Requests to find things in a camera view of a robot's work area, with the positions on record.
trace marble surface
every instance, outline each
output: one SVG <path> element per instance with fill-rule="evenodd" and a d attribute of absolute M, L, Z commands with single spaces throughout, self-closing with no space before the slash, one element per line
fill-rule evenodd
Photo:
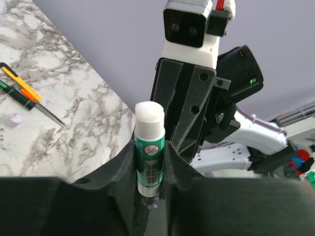
<path fill-rule="evenodd" d="M 72 182 L 125 146 L 133 113 L 33 2 L 2 2 L 0 61 L 41 95 L 41 104 L 65 127 L 0 91 L 0 176 L 59 176 Z M 2 71 L 0 79 L 14 84 Z M 23 121 L 9 128 L 4 121 L 13 113 Z"/>

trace warning symbol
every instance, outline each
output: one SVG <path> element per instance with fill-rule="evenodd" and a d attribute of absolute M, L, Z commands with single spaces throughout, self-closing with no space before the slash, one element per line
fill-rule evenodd
<path fill-rule="evenodd" d="M 154 156 L 158 152 L 158 145 L 147 145 L 144 147 L 144 153 L 148 156 Z"/>

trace yellow pen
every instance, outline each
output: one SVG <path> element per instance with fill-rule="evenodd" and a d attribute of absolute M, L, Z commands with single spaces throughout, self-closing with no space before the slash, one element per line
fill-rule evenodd
<path fill-rule="evenodd" d="M 37 102 L 41 101 L 41 97 L 27 84 L 24 80 L 18 76 L 11 68 L 4 62 L 0 62 L 0 67 L 12 80 L 14 80 L 20 87 L 25 89 L 30 95 L 34 97 Z"/>

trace white bottle cap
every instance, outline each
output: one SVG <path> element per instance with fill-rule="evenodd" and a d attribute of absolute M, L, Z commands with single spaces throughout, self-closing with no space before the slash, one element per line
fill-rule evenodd
<path fill-rule="evenodd" d="M 164 133 L 164 109 L 153 101 L 140 102 L 135 107 L 134 134 L 142 140 L 155 140 Z"/>
<path fill-rule="evenodd" d="M 8 126 L 8 127 L 15 127 L 17 126 L 19 123 L 22 122 L 22 116 L 17 114 L 17 113 L 14 113 L 12 115 L 10 115 L 6 120 L 5 120 L 5 124 Z"/>

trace glue stick base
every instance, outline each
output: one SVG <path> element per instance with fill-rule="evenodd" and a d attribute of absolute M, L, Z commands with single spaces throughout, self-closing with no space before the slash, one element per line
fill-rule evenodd
<path fill-rule="evenodd" d="M 159 188 L 160 188 L 160 185 L 156 187 L 152 187 L 152 188 L 146 188 L 142 186 L 140 183 L 138 183 L 139 193 L 146 198 L 153 198 L 157 196 L 159 194 L 159 190 L 160 190 Z"/>

